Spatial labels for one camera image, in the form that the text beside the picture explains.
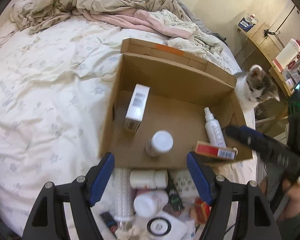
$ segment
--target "gray and white cat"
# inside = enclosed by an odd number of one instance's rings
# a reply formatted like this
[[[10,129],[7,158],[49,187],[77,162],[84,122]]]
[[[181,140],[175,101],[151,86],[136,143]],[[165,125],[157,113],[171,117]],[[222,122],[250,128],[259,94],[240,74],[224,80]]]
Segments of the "gray and white cat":
[[[249,72],[236,73],[235,93],[242,111],[254,109],[259,103],[270,98],[280,101],[277,86],[259,66],[253,65]]]

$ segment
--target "black package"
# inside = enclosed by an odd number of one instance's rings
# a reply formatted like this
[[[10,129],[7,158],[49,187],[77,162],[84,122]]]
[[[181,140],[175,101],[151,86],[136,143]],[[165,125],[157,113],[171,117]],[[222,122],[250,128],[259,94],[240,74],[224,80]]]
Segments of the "black package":
[[[110,229],[112,234],[115,236],[115,231],[117,231],[118,226],[117,222],[114,221],[113,217],[110,215],[109,212],[104,212],[100,214],[100,217],[102,218],[103,222],[106,224],[106,226]]]
[[[181,211],[184,209],[183,203],[179,196],[179,193],[176,189],[176,186],[173,183],[170,172],[168,171],[168,185],[166,188],[166,192],[169,196],[169,203],[173,207],[174,211]]]

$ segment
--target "white spray bottle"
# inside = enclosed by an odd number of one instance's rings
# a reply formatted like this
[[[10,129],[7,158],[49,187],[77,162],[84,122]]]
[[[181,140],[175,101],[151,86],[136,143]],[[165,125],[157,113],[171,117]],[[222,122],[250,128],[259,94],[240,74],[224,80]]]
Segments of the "white spray bottle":
[[[222,134],[222,130],[218,120],[214,119],[213,114],[210,112],[210,109],[206,107],[204,109],[206,124],[205,128],[209,138],[209,142],[213,146],[226,148],[226,142]]]

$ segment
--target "person's hand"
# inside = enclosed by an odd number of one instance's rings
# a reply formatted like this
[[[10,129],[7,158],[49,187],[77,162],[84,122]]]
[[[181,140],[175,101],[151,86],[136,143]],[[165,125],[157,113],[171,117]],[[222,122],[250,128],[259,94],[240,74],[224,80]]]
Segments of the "person's hand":
[[[264,178],[260,183],[260,189],[263,194],[266,192],[266,185],[267,179]],[[282,189],[284,192],[287,192],[290,200],[282,214],[279,216],[278,221],[293,218],[300,213],[300,183],[297,182],[291,186],[290,181],[285,179],[282,182]]]

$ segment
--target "white fur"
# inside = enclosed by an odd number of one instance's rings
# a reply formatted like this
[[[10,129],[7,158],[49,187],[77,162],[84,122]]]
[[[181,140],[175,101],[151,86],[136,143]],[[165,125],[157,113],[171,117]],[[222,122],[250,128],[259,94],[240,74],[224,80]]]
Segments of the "white fur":
[[[243,112],[254,109],[259,104],[256,98],[262,94],[260,90],[251,92],[246,80],[247,76],[239,77],[234,89]]]

